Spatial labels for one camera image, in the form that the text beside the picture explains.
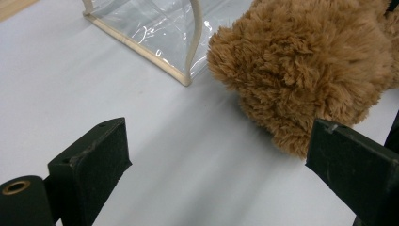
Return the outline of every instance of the white surface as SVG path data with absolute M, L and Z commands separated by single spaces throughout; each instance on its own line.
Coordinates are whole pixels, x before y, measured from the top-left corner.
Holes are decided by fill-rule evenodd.
M 0 183 L 46 177 L 91 127 L 125 117 L 133 166 L 95 226 L 352 225 L 344 203 L 207 71 L 184 88 L 82 10 L 41 0 L 0 23 Z M 386 92 L 355 128 L 383 143 L 398 97 Z

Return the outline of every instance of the transparent pouch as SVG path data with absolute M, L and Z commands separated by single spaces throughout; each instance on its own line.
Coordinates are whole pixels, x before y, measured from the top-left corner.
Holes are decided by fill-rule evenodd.
M 206 66 L 208 41 L 248 0 L 83 0 L 85 17 L 185 86 Z

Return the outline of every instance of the fluffy brown fur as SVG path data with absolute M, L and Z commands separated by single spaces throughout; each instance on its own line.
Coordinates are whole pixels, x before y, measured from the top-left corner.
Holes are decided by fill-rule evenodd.
M 399 85 L 399 19 L 397 10 L 384 15 L 387 7 L 385 0 L 255 0 L 211 37 L 208 65 L 278 147 L 305 158 L 315 118 L 351 126 Z

